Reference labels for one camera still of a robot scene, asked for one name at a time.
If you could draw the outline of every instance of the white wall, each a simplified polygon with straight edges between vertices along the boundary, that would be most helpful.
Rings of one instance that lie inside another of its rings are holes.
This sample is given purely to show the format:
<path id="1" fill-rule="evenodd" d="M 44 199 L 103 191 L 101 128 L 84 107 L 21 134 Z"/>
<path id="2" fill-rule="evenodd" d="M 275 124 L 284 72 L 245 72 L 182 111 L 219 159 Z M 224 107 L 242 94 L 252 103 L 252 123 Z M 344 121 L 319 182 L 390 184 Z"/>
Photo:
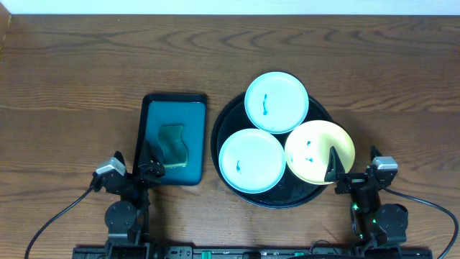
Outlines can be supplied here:
<path id="1" fill-rule="evenodd" d="M 12 14 L 460 14 L 460 0 L 0 0 L 0 2 Z"/>

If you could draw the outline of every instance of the yellow sponge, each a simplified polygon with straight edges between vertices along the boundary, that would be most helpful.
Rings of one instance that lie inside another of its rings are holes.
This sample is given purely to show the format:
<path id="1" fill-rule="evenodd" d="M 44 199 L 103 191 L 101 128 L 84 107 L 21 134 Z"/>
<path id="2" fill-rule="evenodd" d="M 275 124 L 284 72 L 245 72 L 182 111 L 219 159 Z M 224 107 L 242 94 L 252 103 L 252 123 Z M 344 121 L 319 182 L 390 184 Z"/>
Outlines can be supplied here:
<path id="1" fill-rule="evenodd" d="M 163 165 L 166 168 L 187 165 L 188 152 L 182 142 L 184 126 L 161 126 L 158 132 L 158 144 L 163 151 Z"/>

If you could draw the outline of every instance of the white plate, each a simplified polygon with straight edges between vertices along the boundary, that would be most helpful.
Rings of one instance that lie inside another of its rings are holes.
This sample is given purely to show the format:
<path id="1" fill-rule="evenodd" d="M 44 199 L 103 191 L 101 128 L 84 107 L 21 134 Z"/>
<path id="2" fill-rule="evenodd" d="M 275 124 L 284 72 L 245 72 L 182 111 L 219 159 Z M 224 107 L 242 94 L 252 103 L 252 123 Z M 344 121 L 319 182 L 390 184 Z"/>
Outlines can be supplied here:
<path id="1" fill-rule="evenodd" d="M 256 127 L 282 134 L 303 122 L 308 112 L 308 95 L 294 76 L 270 72 L 252 81 L 244 96 L 244 108 Z"/>
<path id="2" fill-rule="evenodd" d="M 273 135 L 261 129 L 243 129 L 222 145 L 218 165 L 230 186 L 258 194 L 280 181 L 286 160 L 282 145 Z"/>

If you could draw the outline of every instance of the wooden table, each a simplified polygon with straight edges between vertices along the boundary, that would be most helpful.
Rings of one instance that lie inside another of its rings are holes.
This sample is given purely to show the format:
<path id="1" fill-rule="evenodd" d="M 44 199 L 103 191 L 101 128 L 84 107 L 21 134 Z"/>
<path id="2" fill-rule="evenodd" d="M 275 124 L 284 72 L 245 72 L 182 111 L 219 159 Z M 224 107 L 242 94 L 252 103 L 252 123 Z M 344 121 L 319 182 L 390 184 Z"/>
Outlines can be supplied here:
<path id="1" fill-rule="evenodd" d="M 327 188 L 294 209 L 239 199 L 214 168 L 210 136 L 223 107 L 258 75 L 287 71 L 350 133 L 355 171 L 368 148 L 392 155 L 392 188 L 460 216 L 460 19 L 456 17 L 15 16 L 0 63 L 0 256 L 20 258 L 35 232 L 84 190 L 115 150 L 132 168 L 142 97 L 208 96 L 203 180 L 151 193 L 153 236 L 199 246 L 294 246 L 351 240 L 348 196 Z M 453 224 L 404 204 L 407 246 L 435 256 Z M 52 224 L 33 258 L 102 245 L 118 196 L 92 193 Z M 448 258 L 460 257 L 454 246 Z"/>

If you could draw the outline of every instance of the blue marking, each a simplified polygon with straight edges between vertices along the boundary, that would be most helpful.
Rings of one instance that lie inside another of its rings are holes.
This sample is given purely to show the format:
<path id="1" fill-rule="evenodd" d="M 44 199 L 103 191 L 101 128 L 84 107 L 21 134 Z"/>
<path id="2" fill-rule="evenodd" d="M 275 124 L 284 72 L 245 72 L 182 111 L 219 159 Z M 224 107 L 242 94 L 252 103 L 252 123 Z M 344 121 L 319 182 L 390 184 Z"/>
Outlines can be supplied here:
<path id="1" fill-rule="evenodd" d="M 265 94 L 264 96 L 264 102 L 262 103 L 262 105 L 264 106 L 264 115 L 267 115 L 268 111 L 267 111 L 267 94 Z"/>

